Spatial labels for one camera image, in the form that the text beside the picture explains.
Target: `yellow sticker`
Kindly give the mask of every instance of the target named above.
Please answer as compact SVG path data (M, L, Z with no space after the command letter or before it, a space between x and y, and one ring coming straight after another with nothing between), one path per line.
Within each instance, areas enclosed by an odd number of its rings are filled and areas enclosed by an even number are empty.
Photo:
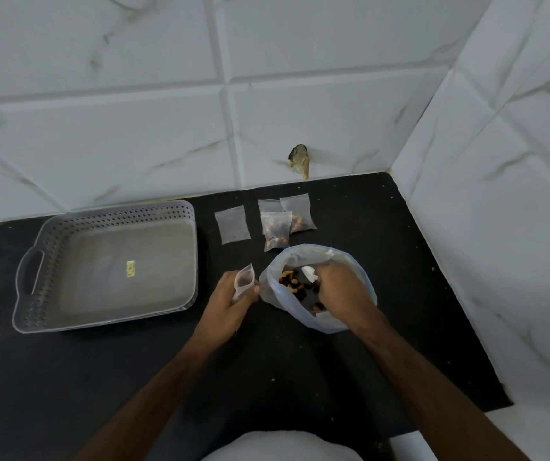
M134 261L127 261L125 263L125 272L127 273L127 276L128 277L133 277L134 276Z

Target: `hand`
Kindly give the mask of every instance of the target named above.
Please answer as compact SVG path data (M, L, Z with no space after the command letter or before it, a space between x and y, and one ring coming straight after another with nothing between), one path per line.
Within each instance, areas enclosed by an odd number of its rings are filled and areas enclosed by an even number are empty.
M320 281L320 302L352 332L374 325L376 320L387 323L366 286L347 265L329 261L315 268Z
M232 304L234 278L239 271L227 271L219 279L190 342L211 353L239 329L249 306L257 301L260 286L249 288Z

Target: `black countertop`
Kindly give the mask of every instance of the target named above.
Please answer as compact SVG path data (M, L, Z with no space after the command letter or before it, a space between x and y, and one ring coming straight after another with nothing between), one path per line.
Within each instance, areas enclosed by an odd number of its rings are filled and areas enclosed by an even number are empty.
M199 241L199 295L180 313L21 335L11 324L14 275L46 218L0 223L0 460L61 460L77 450L187 341L224 271L262 270L257 199L308 192L315 243L353 255L402 336L483 411L509 402L392 178L366 174L187 199ZM221 244L213 213L245 205L251 240ZM148 459L197 460L251 430L306 430L365 459L414 430L359 341L326 335L259 301L206 365Z

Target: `clear plastic bag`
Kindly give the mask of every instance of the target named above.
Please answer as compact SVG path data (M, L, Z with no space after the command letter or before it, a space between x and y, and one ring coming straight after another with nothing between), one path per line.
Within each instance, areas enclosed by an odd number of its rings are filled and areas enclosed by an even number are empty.
M233 302L237 302L240 298L240 295L253 286L253 282L255 281L255 279L256 274L253 271L252 264L249 264L237 273L237 276L234 278Z
M367 277L366 272L351 255L331 247L315 244L301 244L288 247L275 257L271 265L266 267L260 275L260 297L264 302L288 311L303 325L310 328L324 333L336 333L347 330L348 327L339 319L333 317L328 311L319 312L316 315L311 314L286 286L279 284L279 278L287 267L303 267L305 265L324 263L329 260L344 263L350 267L365 284L369 290L369 294L371 294L373 303L377 305L378 298L369 277Z
M215 212L215 219L219 225L222 244L251 239L247 228L247 220L245 219L245 206L239 205L228 210Z
M260 216L263 213L285 212L279 199L258 199L258 208L260 209Z
M308 193L282 197L279 201L286 212L292 213L290 233L317 229L316 224L311 219L311 202Z
M265 212L260 214L262 232L266 243L264 252L271 249L285 249L290 246L290 225L292 214L289 212Z

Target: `gray plastic basket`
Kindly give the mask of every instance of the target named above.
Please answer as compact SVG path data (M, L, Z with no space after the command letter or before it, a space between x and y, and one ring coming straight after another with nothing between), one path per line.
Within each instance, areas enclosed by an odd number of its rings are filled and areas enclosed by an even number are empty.
M26 270L41 253L36 280ZM66 213L43 224L17 269L21 333L178 312L198 293L194 208L175 200Z

